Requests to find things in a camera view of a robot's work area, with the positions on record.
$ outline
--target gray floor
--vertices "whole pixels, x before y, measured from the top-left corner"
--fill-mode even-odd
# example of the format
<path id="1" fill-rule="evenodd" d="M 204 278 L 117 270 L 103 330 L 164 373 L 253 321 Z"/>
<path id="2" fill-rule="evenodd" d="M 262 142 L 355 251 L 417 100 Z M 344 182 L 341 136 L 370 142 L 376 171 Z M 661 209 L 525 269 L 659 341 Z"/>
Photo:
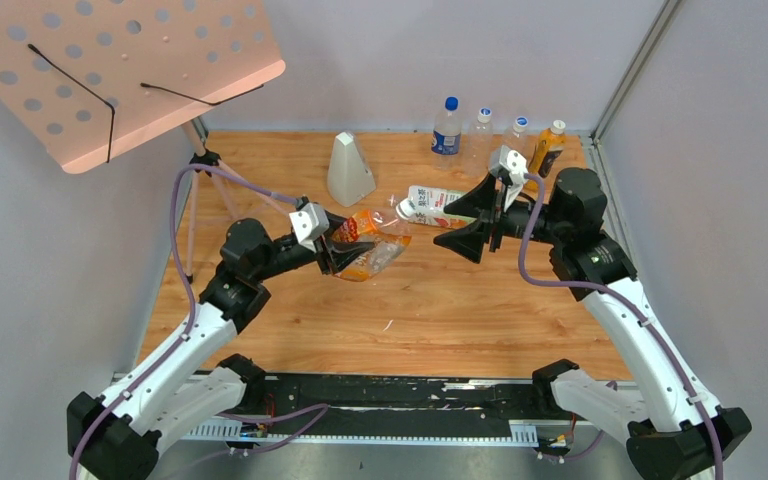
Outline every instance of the gray floor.
<path id="1" fill-rule="evenodd" d="M 579 426 L 576 443 L 586 447 L 595 429 Z M 247 458 L 223 456 L 181 470 L 224 448 L 221 443 L 178 442 L 161 459 L 152 480 L 411 480 L 411 479 L 611 479 L 638 480 L 624 446 L 606 438 L 585 459 L 554 465 L 524 448 L 410 447 L 295 444 Z"/>

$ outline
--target white bottle cap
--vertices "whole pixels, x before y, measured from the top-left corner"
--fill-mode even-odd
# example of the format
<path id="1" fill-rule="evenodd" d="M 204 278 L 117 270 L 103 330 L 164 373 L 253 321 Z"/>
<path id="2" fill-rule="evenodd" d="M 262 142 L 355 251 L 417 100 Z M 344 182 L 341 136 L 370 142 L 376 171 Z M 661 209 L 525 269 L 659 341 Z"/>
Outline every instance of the white bottle cap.
<path id="1" fill-rule="evenodd" d="M 493 112 L 490 111 L 489 108 L 484 107 L 478 111 L 478 121 L 481 123 L 487 123 L 490 121 L 490 115 L 493 115 Z"/>
<path id="2" fill-rule="evenodd" d="M 551 130 L 555 135 L 562 135 L 566 129 L 567 124 L 564 123 L 563 120 L 555 120 L 552 122 L 552 126 L 549 127 L 549 130 Z"/>
<path id="3" fill-rule="evenodd" d="M 403 220 L 407 220 L 416 214 L 416 206 L 406 198 L 396 205 L 396 215 Z"/>
<path id="4" fill-rule="evenodd" d="M 514 120 L 514 131 L 517 133 L 522 133 L 525 131 L 525 126 L 528 125 L 528 119 L 525 117 L 517 117 L 516 120 Z"/>

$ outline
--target wooden tabletop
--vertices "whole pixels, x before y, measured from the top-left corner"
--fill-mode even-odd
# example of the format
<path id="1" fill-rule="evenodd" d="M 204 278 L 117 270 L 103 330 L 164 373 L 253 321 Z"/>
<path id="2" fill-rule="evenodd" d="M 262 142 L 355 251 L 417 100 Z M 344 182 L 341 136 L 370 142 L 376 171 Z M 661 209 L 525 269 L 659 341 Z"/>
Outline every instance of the wooden tabletop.
<path id="1" fill-rule="evenodd" d="M 213 132 L 208 148 L 249 181 L 308 195 L 344 216 L 387 205 L 390 195 L 404 196 L 410 185 L 467 191 L 479 181 L 432 168 L 428 134 L 361 133 L 357 138 L 378 188 L 349 208 L 337 204 L 325 186 L 334 133 Z M 576 137 L 568 140 L 554 173 L 569 166 L 585 166 Z M 230 222 L 205 177 L 200 187 L 197 218 L 205 226 L 196 235 L 196 295 L 220 260 Z M 243 188 L 231 191 L 241 211 L 261 204 Z M 275 210 L 261 207 L 252 216 L 273 238 L 290 232 L 286 216 Z M 178 233 L 182 252 L 187 221 L 185 214 Z M 313 265 L 267 280 L 272 299 L 205 366 L 240 353 L 267 371 L 527 378 L 537 368 L 569 358 L 594 378 L 630 378 L 608 336 L 567 289 L 533 287 L 520 278 L 518 240 L 504 239 L 499 251 L 485 251 L 475 265 L 432 244 L 445 230 L 412 227 L 408 249 L 367 282 L 326 277 Z M 549 248 L 529 246 L 526 264 L 538 278 L 555 278 Z M 141 358 L 186 314 L 184 289 L 170 260 Z"/>

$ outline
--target pink perforated panel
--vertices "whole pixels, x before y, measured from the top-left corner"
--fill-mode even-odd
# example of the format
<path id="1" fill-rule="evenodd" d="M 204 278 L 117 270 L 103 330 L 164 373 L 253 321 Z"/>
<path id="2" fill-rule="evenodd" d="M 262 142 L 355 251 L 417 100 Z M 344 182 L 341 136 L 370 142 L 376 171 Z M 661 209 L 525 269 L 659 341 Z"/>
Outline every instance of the pink perforated panel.
<path id="1" fill-rule="evenodd" d="M 284 71 L 259 0 L 0 0 L 0 99 L 69 173 L 107 157 L 110 109 L 28 49 L 116 106 L 112 154 Z"/>

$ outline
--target plastic bottle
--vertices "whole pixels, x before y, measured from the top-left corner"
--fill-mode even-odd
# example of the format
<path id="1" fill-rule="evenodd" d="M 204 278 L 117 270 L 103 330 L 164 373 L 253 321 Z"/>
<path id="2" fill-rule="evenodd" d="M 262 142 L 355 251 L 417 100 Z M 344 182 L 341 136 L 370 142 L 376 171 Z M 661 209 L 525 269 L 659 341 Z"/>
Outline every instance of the plastic bottle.
<path id="1" fill-rule="evenodd" d="M 478 111 L 478 116 L 469 125 L 463 170 L 471 177 L 483 176 L 487 173 L 487 162 L 493 149 L 493 122 L 490 121 L 492 115 L 493 112 L 484 107 Z"/>
<path id="2" fill-rule="evenodd" d="M 395 207 L 364 209 L 346 219 L 332 239 L 344 243 L 374 242 L 375 247 L 334 276 L 363 282 L 378 275 L 410 244 L 408 219 L 415 213 L 416 207 L 406 198 Z"/>
<path id="3" fill-rule="evenodd" d="M 549 176 L 549 172 L 552 170 L 552 164 L 555 163 L 555 159 L 558 155 L 564 151 L 564 142 L 566 142 L 566 130 L 567 125 L 561 120 L 555 120 L 552 122 L 552 126 L 540 132 L 537 137 L 537 145 L 534 146 L 534 154 L 528 160 L 528 172 L 536 173 L 541 178 Z M 537 192 L 537 183 L 528 181 L 525 184 L 525 189 L 528 192 Z"/>
<path id="4" fill-rule="evenodd" d="M 517 117 L 514 124 L 508 127 L 505 134 L 502 135 L 502 145 L 516 150 L 522 156 L 525 156 L 525 147 L 528 144 L 528 135 L 525 134 L 526 125 L 528 125 L 527 118 Z"/>
<path id="5" fill-rule="evenodd" d="M 461 146 L 462 125 L 457 97 L 447 98 L 445 108 L 434 119 L 431 151 L 437 154 L 434 160 L 435 167 L 449 170 L 454 166 L 455 155 L 458 154 Z"/>
<path id="6" fill-rule="evenodd" d="M 414 211 L 413 214 L 408 215 L 408 221 L 443 228 L 465 227 L 475 219 L 450 215 L 443 211 L 446 205 L 462 196 L 464 196 L 464 192 L 457 190 L 411 185 L 408 189 L 407 200 L 413 205 Z"/>

